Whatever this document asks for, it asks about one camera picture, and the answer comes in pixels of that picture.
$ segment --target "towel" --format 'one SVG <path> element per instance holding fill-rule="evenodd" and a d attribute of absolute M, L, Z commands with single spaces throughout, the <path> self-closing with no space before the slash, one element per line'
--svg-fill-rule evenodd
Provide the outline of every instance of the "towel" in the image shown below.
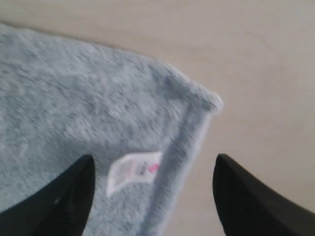
<path fill-rule="evenodd" d="M 221 108 L 218 95 L 156 59 L 0 25 L 0 211 L 91 154 L 83 235 L 161 235 Z M 114 163 L 157 156 L 154 178 L 108 194 Z"/>

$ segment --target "light wood surface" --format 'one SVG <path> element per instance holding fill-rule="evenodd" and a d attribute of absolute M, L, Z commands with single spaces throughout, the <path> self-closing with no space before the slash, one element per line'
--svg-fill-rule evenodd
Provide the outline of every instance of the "light wood surface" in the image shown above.
<path fill-rule="evenodd" d="M 224 235 L 219 152 L 315 211 L 315 1 L 0 0 L 0 21 L 156 57 L 222 96 L 165 235 Z"/>

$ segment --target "care label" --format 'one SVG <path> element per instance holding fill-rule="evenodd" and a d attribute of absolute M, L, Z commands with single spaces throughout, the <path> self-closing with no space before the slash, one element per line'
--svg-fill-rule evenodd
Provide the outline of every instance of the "care label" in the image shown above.
<path fill-rule="evenodd" d="M 107 178 L 107 196 L 131 182 L 154 181 L 162 159 L 162 152 L 129 153 L 113 162 Z"/>

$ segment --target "black object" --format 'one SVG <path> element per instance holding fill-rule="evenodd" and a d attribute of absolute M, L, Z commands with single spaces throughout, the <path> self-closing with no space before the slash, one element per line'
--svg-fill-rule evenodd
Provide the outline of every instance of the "black object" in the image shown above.
<path fill-rule="evenodd" d="M 94 160 L 84 155 L 40 191 L 0 213 L 0 235 L 81 236 L 94 192 Z"/>
<path fill-rule="evenodd" d="M 227 236 L 315 236 L 315 214 L 279 195 L 226 154 L 219 154 L 213 194 Z"/>

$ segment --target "light blue towel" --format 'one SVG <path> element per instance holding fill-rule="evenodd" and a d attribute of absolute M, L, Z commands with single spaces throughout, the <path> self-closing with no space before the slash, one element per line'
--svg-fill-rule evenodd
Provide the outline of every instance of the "light blue towel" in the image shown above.
<path fill-rule="evenodd" d="M 84 235 L 160 235 L 221 107 L 155 59 L 0 25 L 0 211 L 92 154 L 96 192 Z M 151 151 L 163 154 L 155 181 L 107 197 L 113 161 Z"/>

